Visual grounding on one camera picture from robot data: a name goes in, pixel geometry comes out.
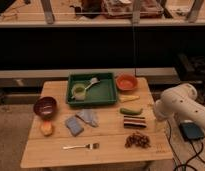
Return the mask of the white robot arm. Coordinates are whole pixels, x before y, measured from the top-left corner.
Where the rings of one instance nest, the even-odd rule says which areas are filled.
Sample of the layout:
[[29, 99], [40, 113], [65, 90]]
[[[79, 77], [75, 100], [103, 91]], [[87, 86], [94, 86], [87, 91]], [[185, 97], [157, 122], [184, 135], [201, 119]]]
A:
[[205, 106], [196, 102], [197, 95], [196, 88], [189, 83], [168, 88], [154, 103], [154, 115], [158, 121], [163, 121], [177, 113], [205, 130]]

